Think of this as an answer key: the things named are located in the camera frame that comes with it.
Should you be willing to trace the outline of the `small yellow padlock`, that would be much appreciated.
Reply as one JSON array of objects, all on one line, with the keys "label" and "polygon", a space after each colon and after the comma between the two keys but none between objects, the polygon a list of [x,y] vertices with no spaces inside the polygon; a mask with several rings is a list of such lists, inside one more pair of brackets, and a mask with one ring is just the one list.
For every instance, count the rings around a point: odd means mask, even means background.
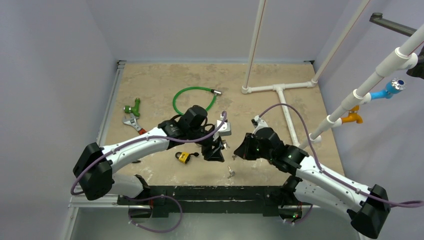
[{"label": "small yellow padlock", "polygon": [[193,153],[189,153],[189,152],[176,152],[174,157],[181,163],[183,164],[187,164],[191,157],[198,157],[200,154],[198,152],[193,152]]}]

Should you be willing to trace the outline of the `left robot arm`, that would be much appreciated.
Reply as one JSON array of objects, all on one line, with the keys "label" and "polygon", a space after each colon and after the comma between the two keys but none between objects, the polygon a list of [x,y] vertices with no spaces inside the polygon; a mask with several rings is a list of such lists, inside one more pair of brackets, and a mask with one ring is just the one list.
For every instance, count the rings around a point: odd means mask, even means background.
[{"label": "left robot arm", "polygon": [[164,120],[150,131],[129,140],[105,146],[96,142],[88,144],[72,170],[76,179],[70,189],[71,195],[83,194],[87,200],[93,201],[106,194],[117,194],[142,205],[149,199],[143,178],[120,176],[117,172],[143,157],[183,144],[198,144],[205,161],[223,163],[224,141],[220,133],[228,114],[223,111],[217,125],[208,123],[207,118],[207,111],[194,105],[184,114]]}]

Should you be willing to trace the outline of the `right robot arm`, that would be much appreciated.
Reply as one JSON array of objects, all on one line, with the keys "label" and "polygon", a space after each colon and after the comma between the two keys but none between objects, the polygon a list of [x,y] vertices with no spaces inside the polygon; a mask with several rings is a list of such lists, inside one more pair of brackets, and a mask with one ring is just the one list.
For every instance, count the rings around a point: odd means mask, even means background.
[{"label": "right robot arm", "polygon": [[271,127],[246,133],[233,152],[244,160],[266,159],[283,173],[315,184],[318,189],[339,199],[351,226],[362,235],[377,239],[391,211],[385,188],[353,183],[338,173],[318,167],[315,159],[297,146],[285,144]]}]

